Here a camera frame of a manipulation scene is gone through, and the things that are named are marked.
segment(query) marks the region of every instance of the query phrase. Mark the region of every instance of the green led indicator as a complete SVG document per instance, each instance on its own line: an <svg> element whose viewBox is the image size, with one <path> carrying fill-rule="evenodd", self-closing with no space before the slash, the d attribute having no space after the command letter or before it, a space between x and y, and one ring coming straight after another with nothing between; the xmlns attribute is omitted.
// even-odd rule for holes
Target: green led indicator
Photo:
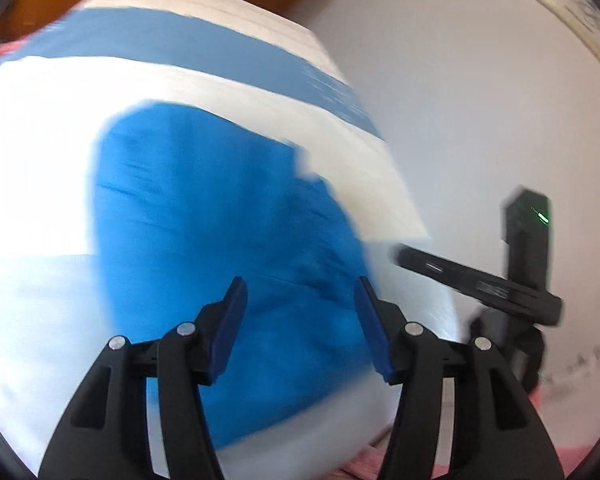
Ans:
<svg viewBox="0 0 600 480"><path fill-rule="evenodd" d="M536 212L536 214L538 215L538 218L542 221L542 223L547 224L547 225L549 224L549 219L546 216L544 216L541 212L539 212L535 207L532 207L531 209L533 209Z"/></svg>

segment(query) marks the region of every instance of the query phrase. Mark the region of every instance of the blue fabric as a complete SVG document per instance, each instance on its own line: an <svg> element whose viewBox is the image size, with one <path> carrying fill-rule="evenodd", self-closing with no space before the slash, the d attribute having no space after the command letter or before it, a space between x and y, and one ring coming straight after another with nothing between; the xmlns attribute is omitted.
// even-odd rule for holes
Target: blue fabric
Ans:
<svg viewBox="0 0 600 480"><path fill-rule="evenodd" d="M203 110L155 104L121 119L99 155L100 269L120 333L164 335L248 283L224 375L202 388L216 447L324 398L370 364L353 288L362 247L296 149Z"/></svg>
<svg viewBox="0 0 600 480"><path fill-rule="evenodd" d="M108 56L197 70L316 105L379 137L351 88L307 60L233 29L173 12L133 7L74 10L1 58L0 64L27 56Z"/></svg>

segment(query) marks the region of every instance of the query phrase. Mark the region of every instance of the folded blue garment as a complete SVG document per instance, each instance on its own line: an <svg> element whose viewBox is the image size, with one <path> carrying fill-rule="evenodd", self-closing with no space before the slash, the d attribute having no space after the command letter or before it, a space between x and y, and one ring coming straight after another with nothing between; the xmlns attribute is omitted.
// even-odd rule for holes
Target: folded blue garment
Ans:
<svg viewBox="0 0 600 480"><path fill-rule="evenodd" d="M216 447L329 395L370 364L353 305L360 241L298 150L198 108L152 104L105 135L94 187L116 329L159 338L248 284L227 370L202 399Z"/></svg>

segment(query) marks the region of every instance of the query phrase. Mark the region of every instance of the silver screw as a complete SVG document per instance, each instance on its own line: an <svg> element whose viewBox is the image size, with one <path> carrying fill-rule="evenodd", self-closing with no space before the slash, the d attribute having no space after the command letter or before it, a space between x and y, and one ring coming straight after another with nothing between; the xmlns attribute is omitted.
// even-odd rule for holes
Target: silver screw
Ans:
<svg viewBox="0 0 600 480"><path fill-rule="evenodd" d="M409 335L420 335L424 332L424 329L420 323L407 323L404 326L404 331Z"/></svg>
<svg viewBox="0 0 600 480"><path fill-rule="evenodd" d="M112 350L120 350L125 344L126 339L121 335L113 336L109 339L109 348Z"/></svg>
<svg viewBox="0 0 600 480"><path fill-rule="evenodd" d="M196 326L190 322L185 321L184 323L180 323L176 329L176 332L181 336L191 335L196 331Z"/></svg>
<svg viewBox="0 0 600 480"><path fill-rule="evenodd" d="M491 348L491 341L482 336L475 338L474 344L478 350L489 350Z"/></svg>

